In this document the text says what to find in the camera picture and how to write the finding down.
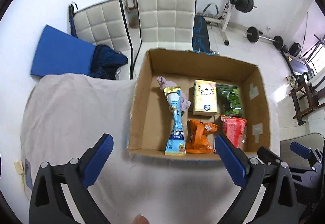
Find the purple cloth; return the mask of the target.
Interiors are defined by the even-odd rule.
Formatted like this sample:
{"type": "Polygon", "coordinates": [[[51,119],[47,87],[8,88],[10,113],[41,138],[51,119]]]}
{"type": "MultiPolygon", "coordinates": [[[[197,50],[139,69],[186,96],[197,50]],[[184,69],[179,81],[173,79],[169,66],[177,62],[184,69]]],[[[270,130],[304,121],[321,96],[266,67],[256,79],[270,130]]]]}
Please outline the purple cloth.
{"type": "Polygon", "coordinates": [[[177,115],[183,115],[188,111],[191,102],[186,98],[184,92],[175,82],[167,81],[164,77],[158,77],[157,82],[160,85],[160,90],[167,99],[170,112],[177,112],[177,115]]]}

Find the black speaker box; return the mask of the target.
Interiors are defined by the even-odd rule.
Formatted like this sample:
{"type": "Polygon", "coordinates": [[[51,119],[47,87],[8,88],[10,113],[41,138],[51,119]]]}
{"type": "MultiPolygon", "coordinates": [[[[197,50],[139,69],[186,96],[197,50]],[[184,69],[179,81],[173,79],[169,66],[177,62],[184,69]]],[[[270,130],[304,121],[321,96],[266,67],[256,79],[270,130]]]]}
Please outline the black speaker box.
{"type": "Polygon", "coordinates": [[[295,42],[292,44],[292,46],[289,48],[289,54],[293,57],[297,57],[301,52],[301,44],[298,42],[295,42]]]}

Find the open cardboard box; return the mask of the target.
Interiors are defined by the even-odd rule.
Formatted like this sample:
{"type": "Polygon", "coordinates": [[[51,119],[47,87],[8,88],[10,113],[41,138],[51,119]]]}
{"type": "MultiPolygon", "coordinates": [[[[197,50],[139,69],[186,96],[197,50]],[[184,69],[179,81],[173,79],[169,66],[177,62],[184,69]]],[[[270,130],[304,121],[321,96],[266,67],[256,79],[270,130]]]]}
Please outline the open cardboard box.
{"type": "Polygon", "coordinates": [[[245,154],[254,155],[261,146],[270,147],[269,107],[262,75],[256,65],[193,51],[152,49],[144,55],[135,86],[129,153],[167,160],[219,160],[217,154],[165,154],[173,119],[166,97],[156,81],[158,76],[175,82],[190,100],[194,81],[198,79],[237,85],[247,120],[245,154]]]}

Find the floor barbell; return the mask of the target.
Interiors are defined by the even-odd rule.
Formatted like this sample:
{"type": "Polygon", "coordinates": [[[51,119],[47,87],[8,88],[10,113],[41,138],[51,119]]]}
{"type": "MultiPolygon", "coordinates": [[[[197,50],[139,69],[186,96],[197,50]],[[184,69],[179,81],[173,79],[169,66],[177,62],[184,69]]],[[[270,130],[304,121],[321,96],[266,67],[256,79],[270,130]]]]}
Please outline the floor barbell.
{"type": "Polygon", "coordinates": [[[268,38],[263,36],[263,32],[259,31],[255,27],[249,27],[245,32],[249,42],[256,43],[259,39],[264,39],[273,43],[274,47],[281,50],[284,46],[284,40],[281,36],[276,35],[274,38],[268,38]]]}

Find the black blue bench pad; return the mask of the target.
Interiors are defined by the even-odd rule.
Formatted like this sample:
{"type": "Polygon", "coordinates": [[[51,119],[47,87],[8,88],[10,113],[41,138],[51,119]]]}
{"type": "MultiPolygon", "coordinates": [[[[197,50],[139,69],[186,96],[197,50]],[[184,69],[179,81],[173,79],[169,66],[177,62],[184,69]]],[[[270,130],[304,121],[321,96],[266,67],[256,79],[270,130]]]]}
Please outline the black blue bench pad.
{"type": "Polygon", "coordinates": [[[196,52],[211,52],[206,21],[202,16],[198,15],[194,18],[192,48],[196,52]]]}

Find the dark blue cloth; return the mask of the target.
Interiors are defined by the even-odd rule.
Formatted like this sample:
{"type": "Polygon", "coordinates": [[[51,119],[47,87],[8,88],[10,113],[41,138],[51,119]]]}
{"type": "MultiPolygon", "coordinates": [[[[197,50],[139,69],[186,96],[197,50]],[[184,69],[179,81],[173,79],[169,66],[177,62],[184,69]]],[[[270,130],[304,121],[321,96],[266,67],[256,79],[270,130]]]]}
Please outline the dark blue cloth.
{"type": "Polygon", "coordinates": [[[128,63],[128,58],[107,45],[97,45],[89,75],[93,78],[116,80],[117,71],[128,63]]]}

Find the orange snack bag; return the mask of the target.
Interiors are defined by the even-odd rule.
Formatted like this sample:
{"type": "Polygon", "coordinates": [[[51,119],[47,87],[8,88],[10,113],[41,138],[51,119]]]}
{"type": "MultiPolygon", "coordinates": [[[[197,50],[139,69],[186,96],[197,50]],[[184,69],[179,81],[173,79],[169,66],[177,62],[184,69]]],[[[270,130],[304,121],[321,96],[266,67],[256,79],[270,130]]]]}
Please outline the orange snack bag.
{"type": "Polygon", "coordinates": [[[218,126],[214,123],[205,123],[197,119],[189,119],[191,135],[186,143],[186,153],[189,154],[212,154],[213,148],[209,143],[208,136],[217,132],[218,126]]]}

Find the white padded chair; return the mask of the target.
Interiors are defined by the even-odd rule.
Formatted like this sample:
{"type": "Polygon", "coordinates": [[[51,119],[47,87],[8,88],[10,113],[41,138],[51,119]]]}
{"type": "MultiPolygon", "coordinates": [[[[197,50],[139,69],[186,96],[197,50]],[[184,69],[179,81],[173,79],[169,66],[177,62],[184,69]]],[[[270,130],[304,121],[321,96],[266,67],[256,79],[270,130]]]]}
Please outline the white padded chair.
{"type": "Polygon", "coordinates": [[[68,15],[72,36],[93,45],[107,45],[126,56],[128,63],[119,70],[118,79],[133,78],[133,47],[122,0],[107,0],[81,10],[72,2],[68,15]]]}
{"type": "Polygon", "coordinates": [[[197,0],[137,0],[141,44],[134,59],[133,78],[139,76],[151,49],[192,50],[197,0]]]}

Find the white padded chair right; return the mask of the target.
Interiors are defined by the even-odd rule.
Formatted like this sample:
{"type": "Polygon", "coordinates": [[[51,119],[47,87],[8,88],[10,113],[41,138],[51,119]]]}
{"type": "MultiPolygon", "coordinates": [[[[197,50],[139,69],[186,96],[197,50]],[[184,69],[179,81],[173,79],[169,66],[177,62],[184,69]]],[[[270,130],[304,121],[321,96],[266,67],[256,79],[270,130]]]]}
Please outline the white padded chair right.
{"type": "Polygon", "coordinates": [[[133,78],[139,76],[151,49],[192,50],[197,0],[137,0],[141,44],[134,59],[133,78]]]}

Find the green snack bag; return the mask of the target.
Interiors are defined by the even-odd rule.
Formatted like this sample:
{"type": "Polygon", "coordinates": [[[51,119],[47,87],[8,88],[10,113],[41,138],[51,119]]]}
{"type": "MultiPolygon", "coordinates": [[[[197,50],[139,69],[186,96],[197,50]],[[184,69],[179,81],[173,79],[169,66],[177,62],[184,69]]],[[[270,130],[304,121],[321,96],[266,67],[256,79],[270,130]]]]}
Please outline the green snack bag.
{"type": "Polygon", "coordinates": [[[242,117],[244,109],[240,98],[240,91],[236,85],[217,85],[218,99],[223,107],[222,114],[231,117],[242,117]]]}

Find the white padded chair left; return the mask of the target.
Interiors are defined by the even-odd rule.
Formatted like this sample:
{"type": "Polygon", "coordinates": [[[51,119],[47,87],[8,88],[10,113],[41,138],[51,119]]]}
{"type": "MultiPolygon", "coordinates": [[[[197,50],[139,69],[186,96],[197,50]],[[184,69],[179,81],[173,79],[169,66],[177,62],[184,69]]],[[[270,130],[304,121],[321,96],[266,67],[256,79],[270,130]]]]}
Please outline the white padded chair left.
{"type": "Polygon", "coordinates": [[[128,63],[119,70],[118,79],[133,78],[133,47],[122,0],[107,0],[81,10],[72,2],[68,15],[72,36],[93,45],[107,45],[126,56],[128,63]]]}

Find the dark wooden chair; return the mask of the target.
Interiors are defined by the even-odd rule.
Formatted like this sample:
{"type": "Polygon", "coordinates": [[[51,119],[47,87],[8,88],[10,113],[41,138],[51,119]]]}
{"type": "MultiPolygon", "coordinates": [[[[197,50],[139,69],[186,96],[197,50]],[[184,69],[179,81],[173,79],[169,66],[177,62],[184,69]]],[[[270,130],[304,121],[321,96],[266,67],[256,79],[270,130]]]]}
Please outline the dark wooden chair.
{"type": "Polygon", "coordinates": [[[324,107],[324,77],[320,79],[315,85],[311,82],[303,81],[295,88],[292,88],[289,93],[295,109],[293,119],[297,121],[299,126],[306,123],[306,118],[309,114],[324,107]]]}

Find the yellow tissue pack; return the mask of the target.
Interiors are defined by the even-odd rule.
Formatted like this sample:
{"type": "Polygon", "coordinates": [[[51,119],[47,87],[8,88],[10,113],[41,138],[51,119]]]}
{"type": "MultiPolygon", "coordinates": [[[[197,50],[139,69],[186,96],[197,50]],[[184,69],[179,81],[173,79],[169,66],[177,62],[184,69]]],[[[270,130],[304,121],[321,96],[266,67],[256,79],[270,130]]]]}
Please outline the yellow tissue pack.
{"type": "Polygon", "coordinates": [[[193,86],[193,114],[197,116],[214,116],[217,112],[216,82],[195,80],[193,86]]]}

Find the red snack bag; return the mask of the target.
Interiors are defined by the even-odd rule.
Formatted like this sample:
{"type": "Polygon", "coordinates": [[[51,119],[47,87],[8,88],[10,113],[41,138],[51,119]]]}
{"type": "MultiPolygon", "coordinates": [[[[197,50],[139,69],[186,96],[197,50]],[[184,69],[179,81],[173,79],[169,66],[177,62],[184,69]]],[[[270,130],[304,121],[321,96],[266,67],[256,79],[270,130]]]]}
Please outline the red snack bag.
{"type": "Polygon", "coordinates": [[[246,142],[247,120],[239,117],[220,116],[222,121],[223,133],[236,148],[242,149],[246,142]]]}

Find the blue foam mat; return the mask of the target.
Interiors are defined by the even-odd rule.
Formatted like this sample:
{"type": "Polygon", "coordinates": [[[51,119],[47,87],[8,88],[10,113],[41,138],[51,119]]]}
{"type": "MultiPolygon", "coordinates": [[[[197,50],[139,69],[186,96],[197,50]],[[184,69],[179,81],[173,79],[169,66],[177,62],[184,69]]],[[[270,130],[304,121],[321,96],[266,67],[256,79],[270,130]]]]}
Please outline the blue foam mat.
{"type": "Polygon", "coordinates": [[[30,74],[44,77],[50,74],[90,73],[95,46],[45,26],[37,44],[30,74]]]}

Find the blue long snack pouch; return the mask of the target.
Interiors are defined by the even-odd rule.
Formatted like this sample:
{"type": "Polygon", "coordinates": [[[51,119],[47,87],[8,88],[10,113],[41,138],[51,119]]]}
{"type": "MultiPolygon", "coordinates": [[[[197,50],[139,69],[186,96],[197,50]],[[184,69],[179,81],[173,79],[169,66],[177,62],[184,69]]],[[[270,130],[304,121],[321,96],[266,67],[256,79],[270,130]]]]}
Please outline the blue long snack pouch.
{"type": "Polygon", "coordinates": [[[182,115],[172,112],[173,126],[165,148],[165,155],[186,155],[182,115]]]}

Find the grey shell office chair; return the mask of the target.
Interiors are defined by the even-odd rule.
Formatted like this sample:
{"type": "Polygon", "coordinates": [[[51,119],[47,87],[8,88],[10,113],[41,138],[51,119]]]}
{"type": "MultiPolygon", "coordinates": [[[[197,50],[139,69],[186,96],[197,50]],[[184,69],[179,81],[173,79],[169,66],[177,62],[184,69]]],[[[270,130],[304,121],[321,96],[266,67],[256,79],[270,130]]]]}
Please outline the grey shell office chair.
{"type": "Polygon", "coordinates": [[[323,151],[324,136],[320,133],[310,133],[303,136],[298,136],[292,139],[286,139],[280,141],[280,157],[288,164],[308,166],[307,160],[298,156],[290,150],[292,142],[297,142],[307,148],[315,150],[316,148],[323,151]]]}

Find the grey tablecloth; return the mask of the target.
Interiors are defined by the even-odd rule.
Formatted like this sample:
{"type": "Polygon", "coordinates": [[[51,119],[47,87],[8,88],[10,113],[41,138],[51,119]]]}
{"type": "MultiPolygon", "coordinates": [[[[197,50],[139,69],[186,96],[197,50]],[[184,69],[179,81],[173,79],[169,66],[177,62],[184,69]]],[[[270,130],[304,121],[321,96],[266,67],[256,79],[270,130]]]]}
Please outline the grey tablecloth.
{"type": "Polygon", "coordinates": [[[22,161],[31,195],[42,162],[65,164],[108,133],[114,149],[89,192],[111,223],[217,223],[236,198],[222,162],[166,160],[131,155],[127,136],[135,83],[83,75],[45,76],[24,111],[22,161]]]}

